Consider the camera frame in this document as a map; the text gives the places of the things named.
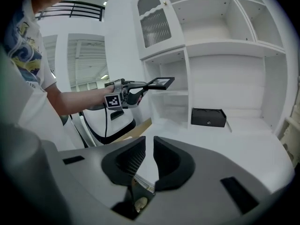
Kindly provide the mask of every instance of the forearm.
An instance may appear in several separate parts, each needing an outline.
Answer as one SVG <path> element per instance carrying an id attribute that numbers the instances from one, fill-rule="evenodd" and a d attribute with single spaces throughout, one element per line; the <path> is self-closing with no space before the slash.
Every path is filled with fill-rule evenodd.
<path id="1" fill-rule="evenodd" d="M 104 95 L 113 91 L 113 86 L 81 92 L 60 92 L 55 84 L 46 89 L 48 99 L 59 116 L 78 113 L 105 102 Z"/>

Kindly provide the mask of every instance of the metal railing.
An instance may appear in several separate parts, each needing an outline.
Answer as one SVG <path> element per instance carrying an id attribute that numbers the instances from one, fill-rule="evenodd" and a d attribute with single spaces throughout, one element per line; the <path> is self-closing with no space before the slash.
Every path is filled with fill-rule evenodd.
<path id="1" fill-rule="evenodd" d="M 89 17 L 102 21 L 105 7 L 96 4 L 72 0 L 63 0 L 58 4 L 45 9 L 36 14 L 36 18 L 41 20 L 45 17 L 69 16 L 69 17 Z"/>

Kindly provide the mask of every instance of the shirt sleeve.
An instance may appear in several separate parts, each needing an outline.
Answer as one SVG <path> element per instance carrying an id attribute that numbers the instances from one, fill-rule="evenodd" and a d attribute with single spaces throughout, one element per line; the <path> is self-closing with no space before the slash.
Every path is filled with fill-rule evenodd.
<path id="1" fill-rule="evenodd" d="M 49 63 L 48 63 L 48 59 L 47 59 L 47 53 L 46 53 L 46 49 L 43 49 L 43 57 L 42 57 L 42 63 L 44 66 L 44 82 L 42 83 L 42 89 L 46 89 L 49 86 L 51 86 L 52 84 L 56 83 L 56 79 L 53 77 L 52 72 L 49 68 Z"/>

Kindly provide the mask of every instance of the black box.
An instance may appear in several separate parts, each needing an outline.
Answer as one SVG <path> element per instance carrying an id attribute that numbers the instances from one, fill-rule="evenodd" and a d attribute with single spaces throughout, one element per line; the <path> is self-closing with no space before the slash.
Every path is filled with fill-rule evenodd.
<path id="1" fill-rule="evenodd" d="M 193 108 L 192 120 L 193 125 L 224 128 L 226 115 L 222 109 L 199 109 Z"/>

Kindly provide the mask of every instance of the white desk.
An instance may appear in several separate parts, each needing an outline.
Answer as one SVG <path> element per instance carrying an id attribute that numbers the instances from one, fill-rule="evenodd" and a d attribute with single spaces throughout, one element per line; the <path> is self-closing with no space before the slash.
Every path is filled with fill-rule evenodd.
<path id="1" fill-rule="evenodd" d="M 152 184 L 158 180 L 158 168 L 153 158 L 154 136 L 219 152 L 254 175 L 272 193 L 294 177 L 294 169 L 284 147 L 270 132 L 233 134 L 228 129 L 201 126 L 187 130 L 166 122 L 152 124 L 142 136 L 146 136 L 146 158 L 137 174 Z"/>

